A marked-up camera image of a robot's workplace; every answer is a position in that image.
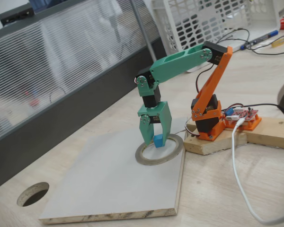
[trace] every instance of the circuit board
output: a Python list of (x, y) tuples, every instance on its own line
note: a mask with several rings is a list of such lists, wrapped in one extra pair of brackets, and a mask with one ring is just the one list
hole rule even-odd
[(232, 116), (239, 116), (240, 118), (245, 118), (245, 121), (251, 121), (258, 113), (258, 110), (249, 109), (234, 109)]

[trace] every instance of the wooden desk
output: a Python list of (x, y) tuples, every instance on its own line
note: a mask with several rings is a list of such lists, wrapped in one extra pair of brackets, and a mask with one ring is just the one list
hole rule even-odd
[[(261, 52), (283, 52), (284, 45)], [(168, 100), (173, 118), (189, 116), (196, 96), (195, 79), (201, 69), (183, 73), (160, 85), (162, 100)], [(199, 79), (203, 85), (211, 72)], [(262, 56), (250, 51), (234, 53), (216, 95), (222, 107), (276, 103), (284, 84), (284, 55)], [(138, 127), (137, 111), (142, 105), (138, 90), (124, 96), (69, 138), (0, 187), (0, 227), (40, 227), (38, 220), (46, 202), (90, 136)], [(276, 118), (284, 115), (273, 106), (260, 106), (259, 114)], [(284, 150), (246, 145), (237, 150), (236, 163), (241, 183), (255, 211), (264, 219), (284, 214)], [(48, 193), (38, 202), (19, 207), (17, 199), (29, 186), (48, 182)], [(55, 227), (259, 227), (250, 215), (232, 172), (231, 151), (201, 156), (187, 152), (178, 215), (55, 225)]]

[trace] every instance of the wooden base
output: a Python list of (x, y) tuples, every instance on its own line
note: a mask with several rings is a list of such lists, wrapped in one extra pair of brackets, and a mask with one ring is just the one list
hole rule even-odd
[[(198, 133), (195, 122), (188, 122), (187, 127), (189, 130), (194, 131), (194, 133)], [(232, 129), (226, 128), (213, 142), (189, 136), (184, 141), (184, 146), (187, 151), (201, 155), (208, 155), (219, 150), (229, 149), (231, 148), (231, 132)], [(236, 145), (247, 142), (284, 148), (284, 119), (263, 117), (262, 121), (253, 131), (238, 131)]]

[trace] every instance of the white crate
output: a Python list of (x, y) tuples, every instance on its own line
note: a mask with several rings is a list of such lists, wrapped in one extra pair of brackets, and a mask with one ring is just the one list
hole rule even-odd
[[(153, 0), (152, 10), (167, 55), (202, 44), (217, 42), (237, 28), (250, 31), (249, 40), (279, 30), (275, 0)], [(232, 38), (247, 39), (240, 30)], [(236, 51), (243, 41), (219, 43)]]

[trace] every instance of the white board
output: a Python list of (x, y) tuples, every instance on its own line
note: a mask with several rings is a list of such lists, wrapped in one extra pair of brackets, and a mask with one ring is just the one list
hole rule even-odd
[[(174, 119), (171, 133), (183, 130), (186, 120)], [(155, 134), (160, 134), (160, 127), (155, 124)], [(185, 133), (178, 135), (184, 138)], [(185, 152), (166, 163), (145, 166), (135, 159), (142, 143), (139, 129), (91, 138), (40, 220), (55, 224), (176, 215)], [(165, 148), (150, 148), (162, 152), (174, 147), (168, 142)]]

